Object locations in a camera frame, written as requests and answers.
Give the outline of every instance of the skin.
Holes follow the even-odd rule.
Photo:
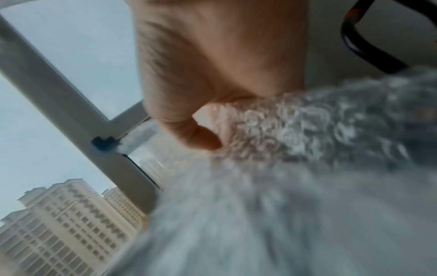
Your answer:
[[[212,103],[299,93],[306,0],[131,0],[144,105],[181,143],[220,139],[193,114]]]

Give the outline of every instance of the human hand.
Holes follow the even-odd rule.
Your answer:
[[[184,145],[220,139],[193,114],[227,103],[302,91],[306,0],[131,0],[144,105]]]

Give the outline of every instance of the building facade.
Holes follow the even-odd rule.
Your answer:
[[[141,230],[145,226],[146,215],[118,187],[104,191],[102,196],[135,229]]]
[[[1,221],[0,255],[27,276],[92,276],[137,230],[84,180],[28,191]]]

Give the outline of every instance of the white window frame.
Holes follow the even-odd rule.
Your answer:
[[[0,71],[141,211],[147,214],[152,210],[157,194],[154,182],[127,156],[102,152],[91,144],[96,137],[118,140],[145,121],[148,115],[141,102],[108,120],[3,16]]]

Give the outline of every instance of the transparent plastic sheet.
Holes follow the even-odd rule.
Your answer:
[[[437,71],[216,106],[106,276],[437,274]]]

